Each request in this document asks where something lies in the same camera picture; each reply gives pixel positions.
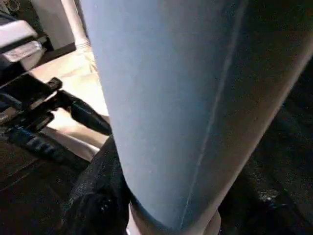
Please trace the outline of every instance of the white pipe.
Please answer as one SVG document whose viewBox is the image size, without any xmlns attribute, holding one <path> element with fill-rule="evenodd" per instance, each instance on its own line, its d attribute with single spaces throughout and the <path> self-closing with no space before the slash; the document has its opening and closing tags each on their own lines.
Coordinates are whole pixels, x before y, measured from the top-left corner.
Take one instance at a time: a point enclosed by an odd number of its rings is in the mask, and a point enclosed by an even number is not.
<svg viewBox="0 0 313 235">
<path fill-rule="evenodd" d="M 76 49 L 89 47 L 90 41 L 85 34 L 74 0 L 61 0 L 61 2 L 73 32 Z"/>
</svg>

